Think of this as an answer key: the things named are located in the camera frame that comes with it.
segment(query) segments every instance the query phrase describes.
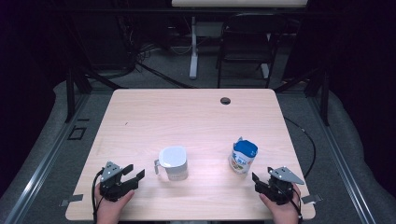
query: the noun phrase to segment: black chair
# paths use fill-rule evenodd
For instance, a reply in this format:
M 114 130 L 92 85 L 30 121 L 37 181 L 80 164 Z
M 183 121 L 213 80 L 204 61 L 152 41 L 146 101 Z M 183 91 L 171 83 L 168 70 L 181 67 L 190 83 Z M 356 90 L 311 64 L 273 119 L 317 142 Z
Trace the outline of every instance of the black chair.
M 265 88 L 270 83 L 279 38 L 287 28 L 287 19 L 281 15 L 240 13 L 224 22 L 221 30 L 218 88 L 222 62 L 269 64 Z

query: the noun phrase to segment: blue lid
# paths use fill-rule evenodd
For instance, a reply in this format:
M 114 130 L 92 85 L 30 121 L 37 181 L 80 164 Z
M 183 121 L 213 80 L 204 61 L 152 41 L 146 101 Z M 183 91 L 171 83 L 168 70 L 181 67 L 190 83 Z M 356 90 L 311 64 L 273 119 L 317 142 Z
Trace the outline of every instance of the blue lid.
M 257 147 L 248 140 L 241 140 L 233 144 L 233 150 L 240 151 L 245 156 L 253 158 L 257 155 Z

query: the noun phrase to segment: white lid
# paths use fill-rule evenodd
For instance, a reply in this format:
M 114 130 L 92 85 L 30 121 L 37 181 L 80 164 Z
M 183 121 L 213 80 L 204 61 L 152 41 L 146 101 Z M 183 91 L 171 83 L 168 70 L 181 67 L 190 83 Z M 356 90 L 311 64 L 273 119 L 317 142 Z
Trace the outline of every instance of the white lid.
M 178 167 L 186 163 L 187 153 L 184 147 L 166 147 L 160 152 L 162 167 Z

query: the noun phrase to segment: white desk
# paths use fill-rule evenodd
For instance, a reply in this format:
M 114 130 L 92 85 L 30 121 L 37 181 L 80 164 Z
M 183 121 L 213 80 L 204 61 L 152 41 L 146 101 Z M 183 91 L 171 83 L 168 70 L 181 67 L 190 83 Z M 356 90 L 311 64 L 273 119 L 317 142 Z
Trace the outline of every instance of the white desk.
M 305 7 L 307 0 L 172 0 L 173 7 Z M 196 21 L 191 21 L 190 79 L 197 78 L 198 53 L 196 45 Z
M 231 103 L 223 105 L 222 97 Z M 247 175 L 236 174 L 228 163 L 240 136 L 259 148 Z M 155 175 L 154 161 L 169 146 L 186 148 L 186 180 L 168 181 L 161 167 Z M 92 220 L 92 181 L 107 161 L 122 167 L 132 163 L 127 179 L 146 169 L 121 220 L 269 219 L 251 172 L 266 181 L 268 166 L 286 165 L 304 180 L 271 90 L 115 91 L 74 192 L 83 194 L 83 200 L 69 204 L 68 219 Z M 307 185 L 299 187 L 302 196 L 309 194 Z M 314 217 L 314 205 L 303 204 L 302 213 Z

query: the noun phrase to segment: gray carpet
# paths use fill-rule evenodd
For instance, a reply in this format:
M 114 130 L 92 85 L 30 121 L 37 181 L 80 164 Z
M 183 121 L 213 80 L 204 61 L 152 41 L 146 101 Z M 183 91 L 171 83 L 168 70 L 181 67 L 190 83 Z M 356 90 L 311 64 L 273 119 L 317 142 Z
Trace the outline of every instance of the gray carpet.
M 289 45 L 285 45 L 279 51 L 271 88 L 282 84 L 281 76 L 289 49 Z M 146 54 L 149 57 L 143 61 L 143 64 L 197 88 L 216 88 L 216 48 L 213 49 L 213 47 L 204 47 L 202 45 L 199 52 L 198 78 L 196 80 L 189 79 L 189 53 L 175 54 L 172 51 L 153 50 L 150 54 Z M 230 66 L 225 68 L 224 71 L 235 72 L 236 70 Z M 250 74 L 259 76 L 261 71 L 251 70 Z M 165 82 L 146 70 L 142 70 L 139 66 L 131 74 L 112 78 L 111 80 L 131 89 L 175 88 L 174 85 Z M 80 99 L 86 99 L 86 104 L 82 106 L 74 122 L 70 124 L 86 128 L 83 138 L 81 140 L 64 139 L 59 145 L 59 155 L 32 204 L 28 206 L 28 210 L 22 218 L 23 223 L 72 223 L 64 217 L 66 207 L 60 207 L 59 203 L 62 199 L 70 197 L 74 191 L 79 174 L 111 97 L 111 90 L 103 84 L 92 80 L 92 86 L 94 90 L 87 99 L 80 97 Z M 302 94 L 303 87 L 304 83 L 301 83 L 285 93 L 278 94 L 277 97 L 284 116 L 303 127 L 313 138 L 317 148 L 317 158 L 306 182 L 310 192 L 320 194 L 324 200 L 315 206 L 316 217 L 305 222 L 361 223 L 361 218 L 351 200 L 346 184 L 334 163 L 331 153 L 332 145 L 323 132 L 320 120 L 316 119 L 315 113 L 318 113 L 318 111 L 312 106 L 312 101 L 315 102 L 316 99 L 305 98 Z M 224 88 L 235 88 L 235 86 L 231 83 Z M 262 88 L 262 85 L 252 86 L 248 84 L 237 88 Z M 20 173 L 0 200 L 1 223 L 6 222 L 9 213 L 21 197 L 35 169 L 48 151 L 53 148 L 59 133 L 64 129 L 64 120 L 66 118 L 65 84 L 61 83 L 55 88 L 55 92 L 57 93 L 57 101 L 48 123 L 32 149 L 31 155 L 29 155 L 26 163 L 21 168 Z M 361 188 L 361 192 L 375 217 L 376 223 L 394 223 L 396 202 L 393 197 L 375 182 L 370 170 L 363 162 L 359 135 L 342 104 L 332 94 L 329 104 L 329 120 L 330 129 Z M 289 121 L 285 122 L 290 131 L 290 137 L 303 172 L 306 172 L 313 160 L 313 146 L 300 128 Z

